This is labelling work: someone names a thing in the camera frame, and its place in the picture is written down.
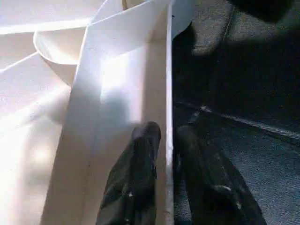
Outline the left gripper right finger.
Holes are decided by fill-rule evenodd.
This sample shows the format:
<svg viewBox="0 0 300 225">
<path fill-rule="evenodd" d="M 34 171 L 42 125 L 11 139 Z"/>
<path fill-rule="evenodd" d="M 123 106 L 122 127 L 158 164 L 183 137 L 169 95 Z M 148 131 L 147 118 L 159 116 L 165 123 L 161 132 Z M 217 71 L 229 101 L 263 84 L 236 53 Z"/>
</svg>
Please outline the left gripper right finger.
<svg viewBox="0 0 300 225">
<path fill-rule="evenodd" d="M 177 128 L 177 146 L 195 225 L 264 225 L 239 170 L 192 126 Z"/>
</svg>

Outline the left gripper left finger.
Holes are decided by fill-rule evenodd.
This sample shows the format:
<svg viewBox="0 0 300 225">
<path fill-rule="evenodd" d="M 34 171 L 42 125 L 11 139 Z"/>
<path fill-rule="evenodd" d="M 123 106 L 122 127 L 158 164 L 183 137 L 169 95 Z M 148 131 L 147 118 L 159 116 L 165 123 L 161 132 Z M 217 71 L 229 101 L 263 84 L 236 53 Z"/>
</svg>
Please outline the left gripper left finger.
<svg viewBox="0 0 300 225">
<path fill-rule="evenodd" d="M 160 127 L 136 127 L 112 167 L 96 219 L 97 225 L 153 225 L 156 220 L 156 159 Z"/>
</svg>

